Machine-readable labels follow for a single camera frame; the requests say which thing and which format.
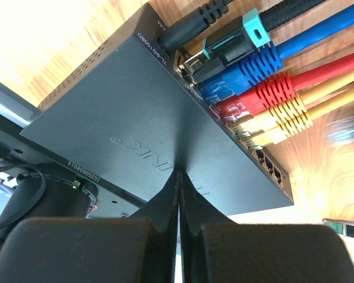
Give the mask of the black network switch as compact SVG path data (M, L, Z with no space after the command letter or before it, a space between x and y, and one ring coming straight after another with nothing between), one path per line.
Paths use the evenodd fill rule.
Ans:
M174 169L226 215L293 204L287 173L251 153L173 70L145 4L38 106L22 137L69 168L150 200Z

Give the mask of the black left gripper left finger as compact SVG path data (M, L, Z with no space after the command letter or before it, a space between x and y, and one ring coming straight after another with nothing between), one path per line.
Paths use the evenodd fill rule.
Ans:
M174 282L179 173L127 218L30 218L0 251L0 282Z

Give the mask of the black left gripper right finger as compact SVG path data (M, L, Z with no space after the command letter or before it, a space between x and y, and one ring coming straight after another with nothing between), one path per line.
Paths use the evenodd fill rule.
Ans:
M339 236L323 225L238 224L179 175L184 282L354 282Z

